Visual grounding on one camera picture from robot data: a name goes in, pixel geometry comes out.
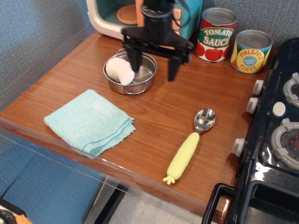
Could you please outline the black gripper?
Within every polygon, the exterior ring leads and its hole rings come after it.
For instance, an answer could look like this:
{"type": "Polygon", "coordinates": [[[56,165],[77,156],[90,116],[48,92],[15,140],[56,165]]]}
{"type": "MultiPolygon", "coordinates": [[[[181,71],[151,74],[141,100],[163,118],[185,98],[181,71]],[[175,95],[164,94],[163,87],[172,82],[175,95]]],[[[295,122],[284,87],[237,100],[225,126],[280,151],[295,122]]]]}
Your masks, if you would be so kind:
{"type": "Polygon", "coordinates": [[[124,28],[123,47],[126,49],[131,68],[138,72],[142,53],[169,58],[168,81],[174,81],[182,63],[190,61],[193,44],[172,29],[172,9],[154,11],[142,9],[144,26],[124,28]]]}

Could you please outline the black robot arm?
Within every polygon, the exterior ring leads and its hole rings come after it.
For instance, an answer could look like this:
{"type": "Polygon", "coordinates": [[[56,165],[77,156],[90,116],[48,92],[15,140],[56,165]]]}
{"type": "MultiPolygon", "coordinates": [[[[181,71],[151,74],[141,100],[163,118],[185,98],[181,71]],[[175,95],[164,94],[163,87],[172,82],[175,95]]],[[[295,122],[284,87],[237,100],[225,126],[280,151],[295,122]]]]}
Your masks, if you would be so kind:
{"type": "Polygon", "coordinates": [[[169,59],[168,81],[175,80],[181,64],[190,61],[194,44],[172,29],[173,0],[145,0],[141,7],[143,27],[123,28],[123,47],[131,68],[137,72],[142,54],[150,53],[169,59]]]}

